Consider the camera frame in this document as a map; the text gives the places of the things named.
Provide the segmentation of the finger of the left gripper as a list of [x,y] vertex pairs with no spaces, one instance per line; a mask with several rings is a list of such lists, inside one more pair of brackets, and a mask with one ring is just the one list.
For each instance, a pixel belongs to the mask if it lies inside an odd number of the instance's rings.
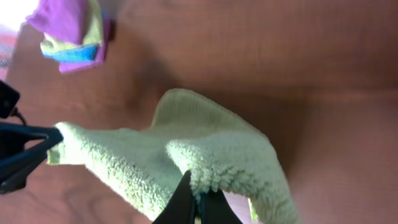
[[3,144],[1,195],[24,189],[28,176],[47,158],[47,151],[57,144],[57,141],[49,139],[28,149],[25,149],[24,141]]
[[[25,150],[25,143],[33,140],[42,140],[42,142]],[[63,136],[57,128],[23,126],[1,122],[2,156],[15,156],[20,152],[45,153],[62,141]]]

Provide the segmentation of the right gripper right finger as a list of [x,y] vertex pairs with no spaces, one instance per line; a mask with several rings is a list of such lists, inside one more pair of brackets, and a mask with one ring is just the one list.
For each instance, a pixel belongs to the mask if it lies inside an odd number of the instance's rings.
[[202,193],[199,203],[202,224],[242,224],[221,190]]

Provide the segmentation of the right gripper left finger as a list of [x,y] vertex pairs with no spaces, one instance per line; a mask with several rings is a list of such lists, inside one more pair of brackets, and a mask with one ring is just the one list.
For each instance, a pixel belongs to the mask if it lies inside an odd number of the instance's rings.
[[196,200],[190,186],[191,172],[186,171],[175,192],[153,224],[194,224]]

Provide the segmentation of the light green cloth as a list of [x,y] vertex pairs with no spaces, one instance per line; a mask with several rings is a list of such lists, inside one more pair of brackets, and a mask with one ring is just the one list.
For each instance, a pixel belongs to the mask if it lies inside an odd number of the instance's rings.
[[287,179],[268,138],[238,115],[191,90],[160,99],[149,128],[89,130],[57,123],[63,140],[50,165],[83,165],[154,220],[182,175],[195,197],[223,190],[246,197],[263,223],[299,223]]

